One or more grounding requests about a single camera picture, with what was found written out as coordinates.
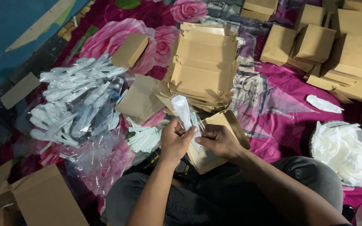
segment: floral bedsheet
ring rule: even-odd
[[[287,67],[259,63],[258,56],[272,24],[293,27],[302,4],[320,5],[320,0],[279,0],[269,22],[239,17],[243,0],[97,0],[82,18],[56,66],[80,57],[113,54],[129,33],[142,33],[149,44],[142,58],[128,72],[163,79],[170,57],[170,44],[179,23],[231,23],[239,32],[241,66],[234,79],[235,113],[251,143],[251,151],[267,162],[282,157],[309,157],[309,136],[316,121],[358,122],[361,103],[342,105],[343,114],[317,110],[304,101],[316,95],[335,105],[329,93],[302,81],[303,74]],[[362,189],[344,188],[344,203],[358,208]]]

